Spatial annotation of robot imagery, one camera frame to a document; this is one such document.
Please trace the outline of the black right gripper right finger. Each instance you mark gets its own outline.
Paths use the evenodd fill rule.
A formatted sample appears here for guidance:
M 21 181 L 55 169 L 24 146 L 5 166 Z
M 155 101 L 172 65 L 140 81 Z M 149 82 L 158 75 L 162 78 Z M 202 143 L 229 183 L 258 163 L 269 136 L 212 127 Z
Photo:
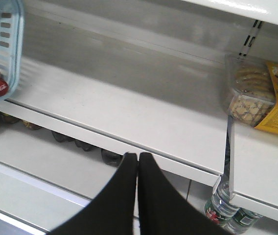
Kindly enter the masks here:
M 187 202 L 147 152 L 139 156 L 138 207 L 142 235 L 229 234 Z

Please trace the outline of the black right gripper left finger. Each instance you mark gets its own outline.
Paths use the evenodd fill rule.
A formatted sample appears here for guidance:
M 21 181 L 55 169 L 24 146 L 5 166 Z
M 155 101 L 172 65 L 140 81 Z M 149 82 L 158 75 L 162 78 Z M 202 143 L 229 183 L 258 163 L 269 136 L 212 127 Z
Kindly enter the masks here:
M 101 192 L 49 235 L 132 235 L 137 185 L 137 155 L 126 153 Z

